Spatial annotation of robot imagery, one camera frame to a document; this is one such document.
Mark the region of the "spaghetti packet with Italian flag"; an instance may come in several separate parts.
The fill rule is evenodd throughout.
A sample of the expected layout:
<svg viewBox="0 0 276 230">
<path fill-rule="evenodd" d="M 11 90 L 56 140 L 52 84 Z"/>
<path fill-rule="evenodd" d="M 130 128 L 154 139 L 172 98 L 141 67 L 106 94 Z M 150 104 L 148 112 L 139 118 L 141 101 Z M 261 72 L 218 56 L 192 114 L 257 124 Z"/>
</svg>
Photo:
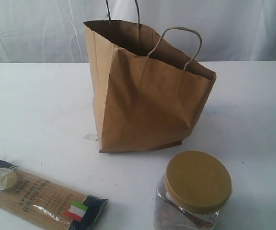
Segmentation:
<svg viewBox="0 0 276 230">
<path fill-rule="evenodd" d="M 44 230 L 91 230 L 107 203 L 0 159 L 0 208 Z"/>
</svg>

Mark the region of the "clear tape piece on table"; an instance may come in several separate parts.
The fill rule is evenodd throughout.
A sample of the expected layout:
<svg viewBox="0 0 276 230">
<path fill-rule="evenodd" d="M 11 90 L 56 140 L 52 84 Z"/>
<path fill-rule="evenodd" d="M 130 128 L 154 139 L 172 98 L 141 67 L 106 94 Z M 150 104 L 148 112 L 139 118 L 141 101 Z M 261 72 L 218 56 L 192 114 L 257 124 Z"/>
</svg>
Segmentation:
<svg viewBox="0 0 276 230">
<path fill-rule="evenodd" d="M 98 136 L 95 135 L 95 134 L 89 133 L 89 134 L 85 135 L 85 136 L 83 137 L 83 139 L 85 139 L 85 140 L 90 140 L 90 141 L 98 141 Z"/>
</svg>

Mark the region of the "brown paper bag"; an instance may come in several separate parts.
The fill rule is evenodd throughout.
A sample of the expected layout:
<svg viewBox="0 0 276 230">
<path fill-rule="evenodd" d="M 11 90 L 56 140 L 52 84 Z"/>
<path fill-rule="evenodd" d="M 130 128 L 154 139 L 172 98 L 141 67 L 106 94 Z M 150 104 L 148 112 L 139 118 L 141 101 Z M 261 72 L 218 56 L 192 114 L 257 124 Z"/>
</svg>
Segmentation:
<svg viewBox="0 0 276 230">
<path fill-rule="evenodd" d="M 180 145 L 200 118 L 215 72 L 139 22 L 94 20 L 84 26 L 99 151 Z"/>
</svg>

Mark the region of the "clear jar with yellow lid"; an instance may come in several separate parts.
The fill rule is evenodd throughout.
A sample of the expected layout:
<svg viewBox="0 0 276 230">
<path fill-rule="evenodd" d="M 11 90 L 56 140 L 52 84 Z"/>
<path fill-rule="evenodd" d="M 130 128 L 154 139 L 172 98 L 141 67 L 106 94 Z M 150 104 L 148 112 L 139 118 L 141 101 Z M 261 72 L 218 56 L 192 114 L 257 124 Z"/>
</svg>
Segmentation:
<svg viewBox="0 0 276 230">
<path fill-rule="evenodd" d="M 215 157 L 183 151 L 169 161 L 156 188 L 156 230 L 212 230 L 232 193 L 231 177 Z"/>
</svg>

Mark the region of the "white backdrop curtain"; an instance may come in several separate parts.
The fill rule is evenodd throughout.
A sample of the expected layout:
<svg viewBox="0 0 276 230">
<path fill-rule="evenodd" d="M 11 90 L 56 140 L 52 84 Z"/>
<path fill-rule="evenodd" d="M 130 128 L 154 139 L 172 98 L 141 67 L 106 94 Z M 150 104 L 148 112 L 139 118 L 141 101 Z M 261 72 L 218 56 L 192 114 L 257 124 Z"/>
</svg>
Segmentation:
<svg viewBox="0 0 276 230">
<path fill-rule="evenodd" d="M 0 62 L 86 62 L 84 22 L 197 30 L 198 61 L 276 60 L 276 0 L 0 0 Z"/>
</svg>

